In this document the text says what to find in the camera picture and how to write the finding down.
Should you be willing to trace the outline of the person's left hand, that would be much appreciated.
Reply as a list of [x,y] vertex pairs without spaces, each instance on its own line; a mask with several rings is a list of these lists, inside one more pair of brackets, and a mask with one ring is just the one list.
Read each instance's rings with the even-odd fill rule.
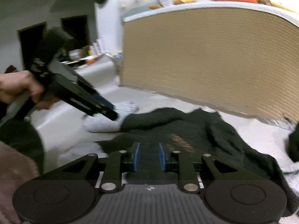
[[44,94],[44,87],[27,70],[1,74],[1,102],[11,104],[25,91],[30,92],[38,110],[48,110],[60,101],[52,94]]

